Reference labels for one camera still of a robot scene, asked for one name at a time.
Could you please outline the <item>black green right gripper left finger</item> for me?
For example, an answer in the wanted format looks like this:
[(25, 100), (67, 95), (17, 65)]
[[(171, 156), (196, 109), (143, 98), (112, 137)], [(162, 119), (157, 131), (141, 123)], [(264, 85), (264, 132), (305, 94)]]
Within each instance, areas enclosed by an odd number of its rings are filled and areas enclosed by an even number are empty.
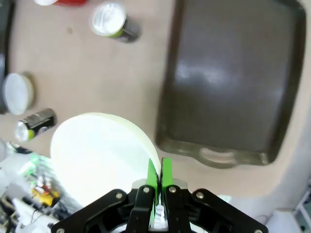
[(153, 233), (158, 177), (148, 164), (147, 179), (129, 193), (114, 189), (52, 226), (52, 233)]

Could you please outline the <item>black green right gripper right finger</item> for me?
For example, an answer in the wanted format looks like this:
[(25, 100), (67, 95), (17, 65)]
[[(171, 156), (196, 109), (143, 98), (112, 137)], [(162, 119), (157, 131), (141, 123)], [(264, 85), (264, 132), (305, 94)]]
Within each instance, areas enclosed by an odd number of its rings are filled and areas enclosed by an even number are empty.
[(208, 233), (267, 233), (268, 228), (212, 192), (200, 188), (190, 192), (173, 179), (172, 160), (161, 162), (161, 197), (168, 232), (193, 233), (193, 224)]

